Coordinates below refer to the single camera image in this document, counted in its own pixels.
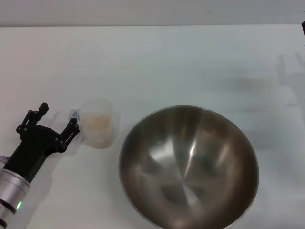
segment white table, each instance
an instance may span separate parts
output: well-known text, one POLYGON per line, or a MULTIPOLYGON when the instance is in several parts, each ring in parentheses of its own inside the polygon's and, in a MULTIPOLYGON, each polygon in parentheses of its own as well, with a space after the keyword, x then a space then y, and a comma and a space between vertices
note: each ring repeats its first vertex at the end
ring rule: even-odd
POLYGON ((110 148, 74 140, 47 158, 7 228, 153 229, 123 194, 120 148, 145 115, 188 104, 229 118, 256 151, 258 193, 232 229, 304 229, 304 43, 300 25, 1 28, 2 156, 42 102, 56 131, 92 98, 120 114, 110 148))

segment stainless steel bowl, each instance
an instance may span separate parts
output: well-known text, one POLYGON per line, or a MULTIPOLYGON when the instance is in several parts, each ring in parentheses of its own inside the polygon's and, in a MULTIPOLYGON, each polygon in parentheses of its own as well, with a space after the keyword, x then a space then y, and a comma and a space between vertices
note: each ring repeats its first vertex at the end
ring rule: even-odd
POLYGON ((164 229, 224 229, 252 204, 259 173, 242 131, 223 116, 174 106, 142 119, 121 149, 122 187, 164 229))

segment robotic arm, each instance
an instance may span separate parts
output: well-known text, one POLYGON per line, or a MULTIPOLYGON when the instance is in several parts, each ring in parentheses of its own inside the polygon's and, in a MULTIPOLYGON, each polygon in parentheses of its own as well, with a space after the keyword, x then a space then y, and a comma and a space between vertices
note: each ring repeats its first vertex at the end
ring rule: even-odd
POLYGON ((12 216, 22 204, 30 183, 45 159, 52 153, 63 153, 79 133, 76 118, 71 118, 61 134, 37 122, 47 113, 47 103, 38 111, 29 110, 17 127, 21 143, 0 170, 0 229, 7 227, 12 216))

